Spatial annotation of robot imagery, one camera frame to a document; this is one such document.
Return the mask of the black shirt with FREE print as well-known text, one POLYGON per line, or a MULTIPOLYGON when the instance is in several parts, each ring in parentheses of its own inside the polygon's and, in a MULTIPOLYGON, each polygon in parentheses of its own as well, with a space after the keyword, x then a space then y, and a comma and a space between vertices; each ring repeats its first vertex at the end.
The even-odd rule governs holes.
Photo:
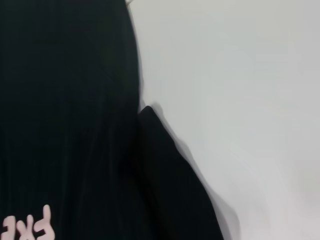
POLYGON ((227 240, 152 107, 125 0, 0 0, 0 240, 227 240))

